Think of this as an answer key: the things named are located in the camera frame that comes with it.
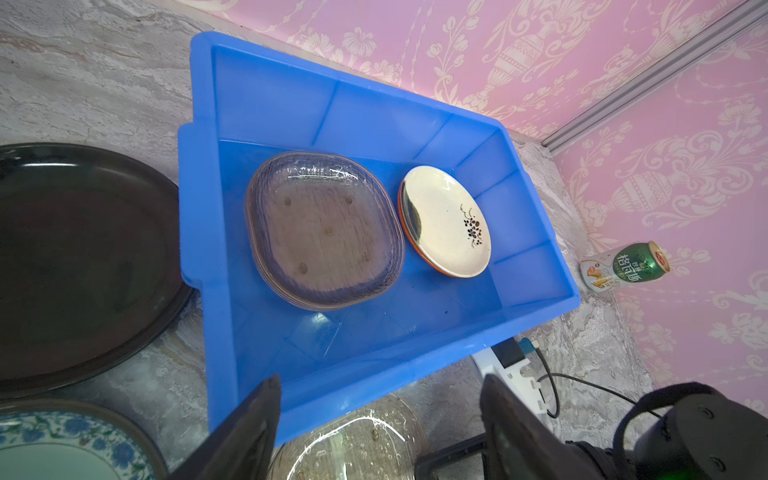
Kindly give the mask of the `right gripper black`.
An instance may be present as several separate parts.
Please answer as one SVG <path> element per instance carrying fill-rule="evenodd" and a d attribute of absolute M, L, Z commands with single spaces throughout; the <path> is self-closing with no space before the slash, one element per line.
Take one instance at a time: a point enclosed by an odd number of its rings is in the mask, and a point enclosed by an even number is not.
<path fill-rule="evenodd" d="M 624 447 L 629 424 L 644 413 L 668 411 Z M 653 391 L 620 421 L 610 448 L 566 446 L 600 479 L 765 479 L 767 418 L 698 382 Z"/>

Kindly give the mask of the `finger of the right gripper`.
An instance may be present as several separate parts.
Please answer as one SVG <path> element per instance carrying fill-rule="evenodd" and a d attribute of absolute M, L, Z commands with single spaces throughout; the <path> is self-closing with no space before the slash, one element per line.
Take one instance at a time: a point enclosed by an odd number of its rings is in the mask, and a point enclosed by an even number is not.
<path fill-rule="evenodd" d="M 482 476 L 488 478 L 486 435 L 479 434 L 433 453 L 419 457 L 414 464 L 414 479 L 437 479 L 436 472 L 444 467 L 465 461 L 475 455 L 481 456 Z"/>

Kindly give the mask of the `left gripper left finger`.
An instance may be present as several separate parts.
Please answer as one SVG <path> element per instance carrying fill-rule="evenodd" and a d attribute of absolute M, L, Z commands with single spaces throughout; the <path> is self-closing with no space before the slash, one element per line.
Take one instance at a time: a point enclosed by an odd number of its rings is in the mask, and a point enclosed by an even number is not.
<path fill-rule="evenodd" d="M 281 382 L 265 379 L 169 477 L 265 479 L 280 420 Z"/>

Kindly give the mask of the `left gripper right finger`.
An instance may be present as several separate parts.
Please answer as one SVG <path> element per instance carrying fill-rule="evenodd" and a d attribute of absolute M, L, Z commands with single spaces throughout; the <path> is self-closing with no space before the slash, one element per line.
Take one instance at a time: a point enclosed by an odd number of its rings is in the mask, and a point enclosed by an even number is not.
<path fill-rule="evenodd" d="M 496 375 L 484 377 L 480 409 L 490 479 L 598 479 L 596 467 L 560 441 Z"/>

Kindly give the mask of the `smoky glass plate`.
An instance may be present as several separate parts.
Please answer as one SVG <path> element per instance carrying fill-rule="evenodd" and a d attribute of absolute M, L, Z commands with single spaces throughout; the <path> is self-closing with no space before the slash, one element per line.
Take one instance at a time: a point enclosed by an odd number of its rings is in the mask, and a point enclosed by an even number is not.
<path fill-rule="evenodd" d="M 259 274 L 298 308 L 333 311 L 371 300 L 403 271 L 405 239 L 390 196 L 346 157 L 269 158 L 248 184 L 245 215 Z"/>
<path fill-rule="evenodd" d="M 429 451 L 410 406 L 390 394 L 276 450 L 270 479 L 412 479 Z"/>

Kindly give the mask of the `teal patterned plate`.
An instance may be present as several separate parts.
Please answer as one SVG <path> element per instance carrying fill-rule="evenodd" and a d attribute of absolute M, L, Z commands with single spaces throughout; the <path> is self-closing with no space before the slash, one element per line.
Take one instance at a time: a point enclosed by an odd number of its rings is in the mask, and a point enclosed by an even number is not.
<path fill-rule="evenodd" d="M 110 409 L 69 399 L 1 405 L 3 479 L 165 479 L 158 447 Z"/>

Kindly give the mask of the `cream plate with dark patch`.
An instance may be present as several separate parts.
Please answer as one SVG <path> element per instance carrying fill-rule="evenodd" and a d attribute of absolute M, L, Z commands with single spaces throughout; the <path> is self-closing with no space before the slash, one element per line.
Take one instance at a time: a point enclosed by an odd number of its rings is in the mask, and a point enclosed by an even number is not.
<path fill-rule="evenodd" d="M 407 239 L 435 270 L 468 279 L 487 268 L 487 222 L 474 198 L 445 171 L 427 165 L 411 169 L 399 186 L 398 213 Z"/>

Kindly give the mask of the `black round plate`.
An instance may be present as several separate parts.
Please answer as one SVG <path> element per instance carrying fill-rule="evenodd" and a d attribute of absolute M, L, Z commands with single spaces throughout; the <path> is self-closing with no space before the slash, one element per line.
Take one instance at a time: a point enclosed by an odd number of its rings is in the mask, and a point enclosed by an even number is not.
<path fill-rule="evenodd" d="M 110 150 L 1 149 L 1 396 L 68 386 L 162 334 L 191 296 L 177 185 Z"/>

